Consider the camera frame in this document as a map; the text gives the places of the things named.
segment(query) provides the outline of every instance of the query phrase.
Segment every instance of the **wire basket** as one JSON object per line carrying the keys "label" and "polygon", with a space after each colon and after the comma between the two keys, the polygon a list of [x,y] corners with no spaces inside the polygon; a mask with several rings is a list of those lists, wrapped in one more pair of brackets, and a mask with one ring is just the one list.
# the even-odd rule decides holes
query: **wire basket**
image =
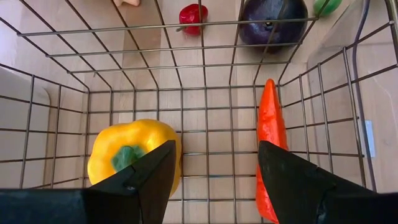
{"label": "wire basket", "polygon": [[267,223],[254,202],[256,120],[273,78],[293,153],[367,188],[398,189],[395,0],[372,1],[364,24],[362,0],[326,20],[257,21],[308,21],[280,55],[264,54],[278,44],[256,53],[259,45],[240,41],[243,0],[235,9],[199,0],[210,15],[194,24],[201,36],[175,32],[191,2],[0,2],[0,187],[89,187],[98,133],[152,118],[183,143],[182,181],[164,222]]}

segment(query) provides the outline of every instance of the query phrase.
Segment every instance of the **purple eggplant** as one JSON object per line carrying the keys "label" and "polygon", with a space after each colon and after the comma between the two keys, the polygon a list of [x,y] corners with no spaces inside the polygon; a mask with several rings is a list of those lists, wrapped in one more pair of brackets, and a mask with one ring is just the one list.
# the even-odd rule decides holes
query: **purple eggplant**
{"label": "purple eggplant", "polygon": [[[285,9],[279,15],[282,5]],[[247,0],[244,5],[243,21],[259,21],[274,19],[305,19],[308,17],[307,7],[303,0]],[[250,23],[239,26],[239,36],[246,44],[268,44],[272,28],[277,23]],[[298,42],[303,36],[306,21],[280,22],[275,28],[270,44]],[[282,47],[269,47],[267,52],[277,53]]]}

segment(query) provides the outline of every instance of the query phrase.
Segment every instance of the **carrot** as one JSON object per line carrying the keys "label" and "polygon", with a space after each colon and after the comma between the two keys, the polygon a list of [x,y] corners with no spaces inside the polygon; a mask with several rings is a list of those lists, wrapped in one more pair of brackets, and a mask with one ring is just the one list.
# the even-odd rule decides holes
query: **carrot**
{"label": "carrot", "polygon": [[[271,79],[267,80],[261,96],[257,136],[259,141],[269,141],[282,149],[288,150],[282,108],[279,105],[275,83]],[[260,215],[274,223],[279,223],[262,181],[259,166],[257,166],[256,179],[256,203]]]}

